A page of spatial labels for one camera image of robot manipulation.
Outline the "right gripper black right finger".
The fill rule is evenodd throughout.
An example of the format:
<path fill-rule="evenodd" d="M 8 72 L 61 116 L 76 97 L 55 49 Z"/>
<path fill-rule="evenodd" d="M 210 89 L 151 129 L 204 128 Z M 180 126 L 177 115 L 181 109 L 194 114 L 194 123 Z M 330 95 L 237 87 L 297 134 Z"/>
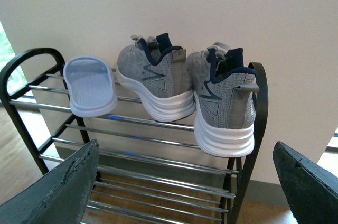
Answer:
<path fill-rule="evenodd" d="M 273 161 L 298 223 L 337 223 L 337 176 L 278 141 Z"/>

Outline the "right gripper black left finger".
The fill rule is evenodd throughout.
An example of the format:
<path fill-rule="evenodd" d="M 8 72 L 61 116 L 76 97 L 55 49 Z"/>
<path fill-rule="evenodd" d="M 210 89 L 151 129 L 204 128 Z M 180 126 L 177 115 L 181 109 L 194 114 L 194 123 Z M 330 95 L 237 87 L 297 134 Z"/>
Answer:
<path fill-rule="evenodd" d="M 99 144 L 91 140 L 1 205 L 1 223 L 80 223 L 97 176 Z"/>

